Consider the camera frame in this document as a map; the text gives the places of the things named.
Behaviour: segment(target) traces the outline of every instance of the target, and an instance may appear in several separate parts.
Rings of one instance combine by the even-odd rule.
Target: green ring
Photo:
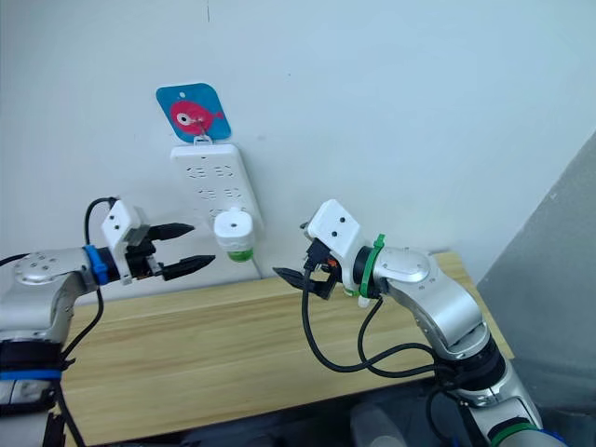
[[[364,274],[362,275],[362,282],[360,283],[360,295],[364,298],[369,297],[369,281],[371,280],[371,273],[373,272],[374,262],[379,255],[381,249],[385,246],[385,235],[379,235],[374,241],[373,248],[369,253],[364,265]]]
[[[515,426],[504,428],[503,430],[499,431],[496,436],[491,441],[491,447],[496,447],[501,442],[508,438],[509,436],[517,433],[518,431],[524,430],[538,430],[538,428],[534,424],[530,424],[529,422],[521,422],[516,424]]]

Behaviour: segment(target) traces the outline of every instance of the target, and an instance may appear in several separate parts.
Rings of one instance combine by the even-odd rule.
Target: blue ring
[[[0,372],[0,380],[53,380],[61,379],[60,370],[24,370]]]
[[[108,281],[108,266],[103,263],[102,258],[97,250],[92,245],[86,245],[83,250],[87,252],[87,256],[91,261],[91,270],[95,274],[97,282],[100,286],[107,284]]]

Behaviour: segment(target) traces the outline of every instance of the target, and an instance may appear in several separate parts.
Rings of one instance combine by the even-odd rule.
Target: white power strip
[[[240,152],[233,144],[176,146],[170,158],[193,208],[211,227],[220,212],[238,208],[252,216],[255,229],[263,229],[249,177]]]

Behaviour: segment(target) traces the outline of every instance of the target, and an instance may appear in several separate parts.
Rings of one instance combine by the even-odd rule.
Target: wooden tabletop
[[[437,255],[470,291],[504,355],[512,357],[478,291],[454,253]],[[367,310],[336,288],[330,301],[311,298],[313,332],[331,359],[358,362],[356,337]],[[95,313],[79,306],[71,334]],[[369,356],[425,339],[413,317],[386,299],[368,330]],[[368,371],[332,372],[306,344],[300,296],[279,278],[109,302],[102,322],[75,351],[64,377],[66,399],[88,444],[200,427],[413,379]],[[404,351],[387,369],[428,364]]]

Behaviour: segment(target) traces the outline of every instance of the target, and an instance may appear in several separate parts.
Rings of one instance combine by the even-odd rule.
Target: cartoon fish
[[[215,118],[224,118],[222,112],[211,113],[196,102],[177,101],[169,109],[169,115],[178,129],[191,135],[207,133]]]

